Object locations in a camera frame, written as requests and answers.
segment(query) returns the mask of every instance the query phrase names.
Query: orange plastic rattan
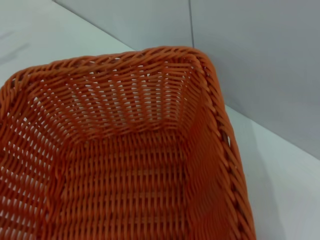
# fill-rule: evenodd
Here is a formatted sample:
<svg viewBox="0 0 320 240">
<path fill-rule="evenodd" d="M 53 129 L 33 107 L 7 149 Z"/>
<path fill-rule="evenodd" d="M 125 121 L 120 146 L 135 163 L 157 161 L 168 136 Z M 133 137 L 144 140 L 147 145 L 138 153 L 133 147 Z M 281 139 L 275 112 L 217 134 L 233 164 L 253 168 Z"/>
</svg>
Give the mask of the orange plastic rattan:
<svg viewBox="0 0 320 240">
<path fill-rule="evenodd" d="M 17 72 L 0 90 L 0 166 L 0 239 L 256 239 L 216 72 L 194 48 Z"/>
</svg>

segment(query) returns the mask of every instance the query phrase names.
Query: white table surface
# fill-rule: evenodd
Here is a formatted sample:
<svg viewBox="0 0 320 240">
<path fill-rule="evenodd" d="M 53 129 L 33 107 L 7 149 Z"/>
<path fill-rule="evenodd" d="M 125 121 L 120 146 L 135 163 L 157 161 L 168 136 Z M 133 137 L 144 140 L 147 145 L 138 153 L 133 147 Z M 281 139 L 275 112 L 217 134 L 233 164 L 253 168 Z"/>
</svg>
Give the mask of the white table surface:
<svg viewBox="0 0 320 240">
<path fill-rule="evenodd" d="M 0 86 L 33 65 L 130 50 L 50 0 L 0 2 Z M 320 161 L 226 109 L 242 157 L 257 238 L 320 239 Z"/>
</svg>

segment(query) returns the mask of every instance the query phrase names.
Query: woven basket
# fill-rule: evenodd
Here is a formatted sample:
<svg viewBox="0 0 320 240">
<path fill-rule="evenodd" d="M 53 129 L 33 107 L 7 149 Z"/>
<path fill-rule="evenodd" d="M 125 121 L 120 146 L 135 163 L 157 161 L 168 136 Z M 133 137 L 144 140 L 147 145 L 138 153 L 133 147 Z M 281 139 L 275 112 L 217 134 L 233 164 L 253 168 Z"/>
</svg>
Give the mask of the woven basket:
<svg viewBox="0 0 320 240">
<path fill-rule="evenodd" d="M 216 72 L 193 48 L 17 72 L 0 166 L 0 239 L 256 239 Z"/>
</svg>

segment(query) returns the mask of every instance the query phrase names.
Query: basket bottom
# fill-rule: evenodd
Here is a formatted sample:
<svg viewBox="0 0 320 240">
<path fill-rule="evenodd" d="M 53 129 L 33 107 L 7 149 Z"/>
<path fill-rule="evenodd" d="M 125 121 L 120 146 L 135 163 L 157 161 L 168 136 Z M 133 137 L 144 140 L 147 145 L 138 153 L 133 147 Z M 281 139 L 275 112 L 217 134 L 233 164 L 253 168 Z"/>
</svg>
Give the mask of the basket bottom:
<svg viewBox="0 0 320 240">
<path fill-rule="evenodd" d="M 177 139 L 150 132 L 70 148 L 52 236 L 184 239 L 186 176 Z"/>
</svg>

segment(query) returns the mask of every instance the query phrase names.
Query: gray wall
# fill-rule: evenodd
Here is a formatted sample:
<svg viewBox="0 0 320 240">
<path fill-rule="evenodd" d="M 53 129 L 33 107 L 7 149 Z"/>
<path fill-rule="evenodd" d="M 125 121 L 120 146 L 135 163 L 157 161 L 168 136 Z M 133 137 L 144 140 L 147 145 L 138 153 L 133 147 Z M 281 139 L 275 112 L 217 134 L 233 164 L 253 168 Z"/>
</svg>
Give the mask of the gray wall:
<svg viewBox="0 0 320 240">
<path fill-rule="evenodd" d="M 140 50 L 192 46 L 188 0 L 57 0 Z M 191 0 L 227 105 L 320 158 L 320 2 Z"/>
<path fill-rule="evenodd" d="M 136 50 L 162 45 L 193 45 L 188 0 L 56 2 Z"/>
<path fill-rule="evenodd" d="M 225 102 L 320 158 L 320 2 L 191 0 Z"/>
</svg>

